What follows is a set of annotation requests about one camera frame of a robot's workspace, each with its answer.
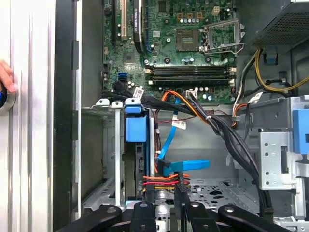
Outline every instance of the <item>human hand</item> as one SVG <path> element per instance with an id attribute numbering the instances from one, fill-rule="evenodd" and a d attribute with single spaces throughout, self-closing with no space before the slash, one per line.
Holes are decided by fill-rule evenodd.
<path id="1" fill-rule="evenodd" d="M 13 72 L 10 66 L 3 60 L 0 59 L 0 82 L 6 87 L 10 93 L 17 91 L 17 86 L 13 83 Z"/>

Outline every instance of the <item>barcode sticker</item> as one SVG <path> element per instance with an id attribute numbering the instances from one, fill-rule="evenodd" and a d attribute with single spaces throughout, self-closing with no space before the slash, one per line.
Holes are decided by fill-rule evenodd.
<path id="1" fill-rule="evenodd" d="M 143 93 L 144 93 L 143 89 L 136 87 L 135 90 L 134 90 L 134 93 L 133 93 L 133 97 L 141 99 L 141 97 L 143 96 Z"/>
<path id="2" fill-rule="evenodd" d="M 173 115 L 172 120 L 173 120 L 172 126 L 175 126 L 175 127 L 182 129 L 182 130 L 186 129 L 186 123 L 184 121 L 176 121 L 176 120 L 178 120 L 177 115 Z"/>

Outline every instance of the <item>blue drive bracket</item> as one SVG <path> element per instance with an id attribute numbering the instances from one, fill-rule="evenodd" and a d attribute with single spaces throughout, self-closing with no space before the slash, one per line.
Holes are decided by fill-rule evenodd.
<path id="1" fill-rule="evenodd" d="M 163 177 L 169 177 L 174 172 L 184 172 L 190 170 L 201 170 L 209 168 L 211 165 L 208 159 L 186 160 L 180 162 L 168 162 L 158 159 L 158 173 Z"/>
<path id="2" fill-rule="evenodd" d="M 294 152 L 309 153 L 309 109 L 293 110 Z"/>
<path id="3" fill-rule="evenodd" d="M 127 106 L 125 113 L 134 117 L 126 118 L 126 141 L 146 142 L 147 141 L 147 116 L 142 116 L 140 105 Z"/>

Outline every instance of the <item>ventilation holes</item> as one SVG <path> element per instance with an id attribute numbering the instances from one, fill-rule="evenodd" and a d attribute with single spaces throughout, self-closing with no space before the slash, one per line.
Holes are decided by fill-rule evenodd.
<path id="1" fill-rule="evenodd" d="M 294 45 L 309 36 L 309 12 L 291 12 L 281 17 L 254 45 Z"/>

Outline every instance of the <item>power supply cable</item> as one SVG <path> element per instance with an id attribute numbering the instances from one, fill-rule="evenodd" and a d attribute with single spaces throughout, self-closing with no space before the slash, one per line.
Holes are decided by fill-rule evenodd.
<path id="1" fill-rule="evenodd" d="M 309 80 L 309 76 L 306 77 L 304 80 L 298 82 L 297 84 L 291 86 L 291 87 L 287 87 L 287 88 L 273 88 L 271 86 L 268 86 L 266 85 L 264 82 L 263 82 L 263 79 L 261 77 L 261 73 L 260 73 L 260 67 L 259 67 L 259 61 L 260 61 L 260 57 L 261 57 L 261 54 L 262 54 L 263 50 L 262 49 L 259 49 L 256 54 L 255 54 L 255 71 L 256 71 L 256 75 L 257 75 L 257 79 L 259 81 L 259 83 L 267 90 L 270 90 L 270 91 L 275 91 L 275 92 L 286 92 L 286 91 L 290 91 L 290 90 L 293 90 L 293 89 L 296 89 L 298 87 L 300 87 L 301 85 L 305 84 L 308 80 Z"/>

